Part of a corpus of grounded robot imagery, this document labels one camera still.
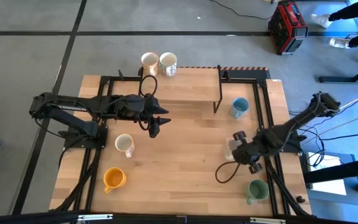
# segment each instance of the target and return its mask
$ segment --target green mug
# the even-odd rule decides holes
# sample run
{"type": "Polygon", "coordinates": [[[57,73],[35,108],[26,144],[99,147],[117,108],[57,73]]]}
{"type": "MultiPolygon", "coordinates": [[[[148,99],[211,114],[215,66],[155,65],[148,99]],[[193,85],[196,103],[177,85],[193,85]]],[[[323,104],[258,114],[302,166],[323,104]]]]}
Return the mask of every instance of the green mug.
{"type": "Polygon", "coordinates": [[[263,180],[253,180],[247,188],[247,204],[254,201],[265,200],[269,196],[269,187],[263,180]]]}

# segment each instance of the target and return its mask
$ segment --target floor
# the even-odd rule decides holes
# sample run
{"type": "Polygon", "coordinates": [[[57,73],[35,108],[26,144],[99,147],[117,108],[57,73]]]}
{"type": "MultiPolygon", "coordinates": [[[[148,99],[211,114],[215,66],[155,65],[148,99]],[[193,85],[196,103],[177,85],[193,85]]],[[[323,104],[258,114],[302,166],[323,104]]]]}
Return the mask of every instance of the floor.
{"type": "MultiPolygon", "coordinates": [[[[0,0],[0,30],[71,31],[81,0],[40,1],[0,0]]],[[[225,1],[241,14],[269,17],[275,4],[262,0],[225,1]]],[[[299,2],[308,22],[309,13],[330,13],[345,7],[344,2],[299,2]]],[[[80,31],[130,30],[203,30],[266,31],[269,20],[236,16],[214,2],[158,0],[92,0],[88,1],[80,31]]],[[[323,31],[310,24],[310,31],[323,31]]],[[[327,31],[357,32],[354,21],[338,21],[327,31]]],[[[60,69],[69,36],[0,36],[0,215],[11,212],[24,167],[38,127],[28,115],[32,97],[50,91],[60,69]]],[[[268,67],[274,79],[281,79],[288,107],[305,109],[317,91],[330,92],[343,104],[358,97],[358,85],[320,84],[320,75],[353,76],[358,73],[358,49],[335,49],[327,38],[309,37],[289,56],[274,53],[266,36],[81,36],[75,39],[59,94],[76,96],[82,76],[135,75],[144,52],[174,52],[178,66],[258,66],[268,67]]],[[[332,120],[319,125],[319,131],[358,116],[358,104],[332,120]]],[[[51,122],[50,129],[64,126],[51,122]]],[[[358,133],[358,120],[335,129],[327,138],[358,133]]],[[[24,212],[48,209],[57,175],[62,141],[47,135],[24,212]]],[[[317,151],[314,143],[304,146],[317,151]]],[[[358,137],[326,142],[332,152],[355,154],[358,159],[358,137]]],[[[315,201],[313,213],[324,218],[358,222],[353,205],[341,206],[315,201]]]]}

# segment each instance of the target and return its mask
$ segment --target blue mug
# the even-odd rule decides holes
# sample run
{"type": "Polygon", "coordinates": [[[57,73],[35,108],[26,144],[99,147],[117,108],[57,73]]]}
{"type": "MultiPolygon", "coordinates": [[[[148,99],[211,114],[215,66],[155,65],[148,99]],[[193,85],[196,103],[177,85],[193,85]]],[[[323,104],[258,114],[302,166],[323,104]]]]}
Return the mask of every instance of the blue mug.
{"type": "Polygon", "coordinates": [[[248,100],[243,97],[237,97],[233,100],[233,104],[231,105],[231,116],[234,119],[238,119],[242,115],[244,115],[249,109],[248,100]]]}

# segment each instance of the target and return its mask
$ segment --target black knob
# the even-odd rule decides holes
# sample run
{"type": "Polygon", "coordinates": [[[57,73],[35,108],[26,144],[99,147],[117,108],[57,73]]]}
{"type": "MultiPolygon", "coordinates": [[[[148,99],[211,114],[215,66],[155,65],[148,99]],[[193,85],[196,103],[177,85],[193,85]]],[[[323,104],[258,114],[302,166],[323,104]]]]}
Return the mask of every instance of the black knob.
{"type": "Polygon", "coordinates": [[[236,141],[244,139],[245,137],[246,137],[246,133],[244,131],[239,131],[233,134],[233,138],[236,141]]]}
{"type": "Polygon", "coordinates": [[[297,197],[296,197],[296,202],[298,202],[298,203],[303,203],[303,202],[305,202],[305,201],[306,201],[306,200],[303,199],[302,196],[297,196],[297,197]]]}

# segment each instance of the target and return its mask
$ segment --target red case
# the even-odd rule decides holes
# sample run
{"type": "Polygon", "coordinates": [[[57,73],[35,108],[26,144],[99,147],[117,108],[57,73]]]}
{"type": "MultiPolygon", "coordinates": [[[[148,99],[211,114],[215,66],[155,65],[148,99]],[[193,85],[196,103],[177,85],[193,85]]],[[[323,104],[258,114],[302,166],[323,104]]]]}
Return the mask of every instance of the red case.
{"type": "Polygon", "coordinates": [[[268,23],[277,54],[292,54],[308,35],[308,27],[295,1],[280,1],[268,23]]]}

